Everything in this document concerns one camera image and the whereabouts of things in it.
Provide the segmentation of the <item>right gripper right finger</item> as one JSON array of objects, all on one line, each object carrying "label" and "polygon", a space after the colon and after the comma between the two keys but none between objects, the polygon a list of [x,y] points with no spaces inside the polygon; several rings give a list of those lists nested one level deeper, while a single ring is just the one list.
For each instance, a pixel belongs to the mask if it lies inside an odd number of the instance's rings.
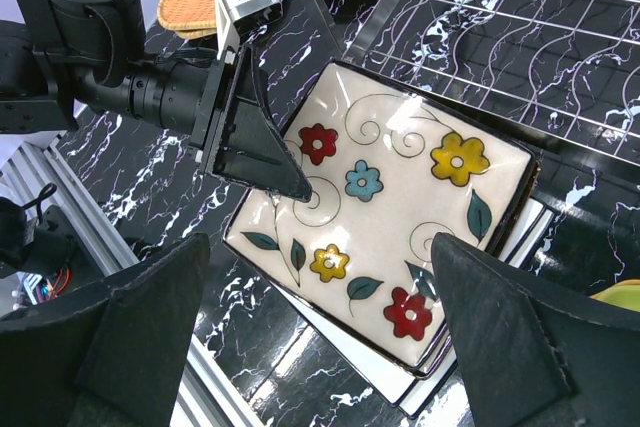
[{"label": "right gripper right finger", "polygon": [[638,313],[451,234],[435,236],[431,259],[476,425],[638,425]]}]

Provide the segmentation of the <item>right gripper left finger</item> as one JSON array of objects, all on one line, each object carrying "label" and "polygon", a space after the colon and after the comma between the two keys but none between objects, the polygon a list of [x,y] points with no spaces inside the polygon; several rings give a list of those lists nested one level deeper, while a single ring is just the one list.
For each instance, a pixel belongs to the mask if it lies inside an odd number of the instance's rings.
[{"label": "right gripper left finger", "polygon": [[1,319],[4,426],[167,426],[209,264],[205,234]]}]

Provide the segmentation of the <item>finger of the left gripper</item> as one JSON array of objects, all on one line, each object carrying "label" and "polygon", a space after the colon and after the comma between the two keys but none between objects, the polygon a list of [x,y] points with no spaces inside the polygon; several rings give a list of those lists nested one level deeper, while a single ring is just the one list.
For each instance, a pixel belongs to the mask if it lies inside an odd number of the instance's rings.
[{"label": "finger of the left gripper", "polygon": [[254,48],[239,52],[211,148],[211,170],[236,184],[308,202],[312,187],[272,119]]}]

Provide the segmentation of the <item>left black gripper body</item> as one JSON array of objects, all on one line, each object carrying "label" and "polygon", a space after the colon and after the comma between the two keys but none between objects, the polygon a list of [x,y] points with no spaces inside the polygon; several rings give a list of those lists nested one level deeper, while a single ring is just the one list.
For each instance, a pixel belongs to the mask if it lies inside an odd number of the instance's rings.
[{"label": "left black gripper body", "polygon": [[241,172],[250,149],[250,105],[244,94],[250,48],[229,49],[211,63],[194,114],[189,154],[202,172]]}]

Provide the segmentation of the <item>green polka-dot plate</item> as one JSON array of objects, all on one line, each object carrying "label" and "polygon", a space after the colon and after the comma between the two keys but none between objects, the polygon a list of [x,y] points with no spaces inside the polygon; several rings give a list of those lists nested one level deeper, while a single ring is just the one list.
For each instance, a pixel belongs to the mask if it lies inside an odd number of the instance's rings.
[{"label": "green polka-dot plate", "polygon": [[640,280],[630,279],[620,281],[601,292],[593,294],[591,298],[609,305],[639,312]]}]

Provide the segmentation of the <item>floral patterned tray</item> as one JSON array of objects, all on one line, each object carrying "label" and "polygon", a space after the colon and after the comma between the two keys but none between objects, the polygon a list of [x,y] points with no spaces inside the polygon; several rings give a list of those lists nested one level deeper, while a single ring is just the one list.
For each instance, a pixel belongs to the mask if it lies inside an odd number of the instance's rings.
[{"label": "floral patterned tray", "polygon": [[410,371],[435,333],[406,266],[412,230],[455,214],[465,187],[526,149],[403,85],[333,61],[284,132],[312,187],[308,202],[248,193],[225,232],[242,259],[315,312]]},{"label": "floral patterned tray", "polygon": [[[516,155],[509,154],[504,162],[489,169],[498,183],[483,191],[479,191],[473,182],[469,183],[465,187],[464,202],[456,207],[456,216],[465,221],[465,228],[472,236],[468,242],[491,255],[501,253],[539,173],[539,162],[533,153],[527,149],[520,152],[528,156],[525,164],[516,164]],[[453,234],[454,231],[442,223],[423,222],[409,236],[414,260],[407,262],[406,266],[413,283],[412,292],[421,294],[427,300],[426,306],[436,327],[435,333],[428,337],[429,344],[418,362],[410,369],[411,375],[419,379],[428,376],[427,370],[434,365],[436,355],[444,347],[445,338],[450,337],[446,321],[436,318],[436,314],[443,310],[431,266],[431,245],[438,233]]]}]

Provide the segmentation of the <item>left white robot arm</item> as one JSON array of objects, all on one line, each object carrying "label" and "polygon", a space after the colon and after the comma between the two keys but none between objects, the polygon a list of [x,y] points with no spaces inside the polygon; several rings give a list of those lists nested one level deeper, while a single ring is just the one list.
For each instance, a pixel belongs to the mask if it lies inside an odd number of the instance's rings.
[{"label": "left white robot arm", "polygon": [[200,172],[308,201],[254,47],[148,53],[140,0],[17,0],[1,24],[1,131],[74,130],[76,103],[186,135]]}]

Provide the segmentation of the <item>steel two-tier dish rack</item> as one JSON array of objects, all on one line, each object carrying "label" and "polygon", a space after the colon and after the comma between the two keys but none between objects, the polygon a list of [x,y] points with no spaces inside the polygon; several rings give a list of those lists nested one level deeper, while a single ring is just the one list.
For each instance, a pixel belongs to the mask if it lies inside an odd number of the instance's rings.
[{"label": "steel two-tier dish rack", "polygon": [[639,0],[378,0],[343,57],[539,148],[639,172]]}]

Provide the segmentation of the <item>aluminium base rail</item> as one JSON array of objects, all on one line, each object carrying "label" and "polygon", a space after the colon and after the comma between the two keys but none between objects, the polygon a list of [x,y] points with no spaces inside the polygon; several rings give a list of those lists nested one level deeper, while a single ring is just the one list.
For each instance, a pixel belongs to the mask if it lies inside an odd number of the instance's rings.
[{"label": "aluminium base rail", "polygon": [[[144,261],[58,151],[29,143],[21,144],[1,170],[1,258],[6,266],[40,274],[69,267],[73,286],[62,295]],[[259,418],[194,328],[167,426],[258,425]]]}]

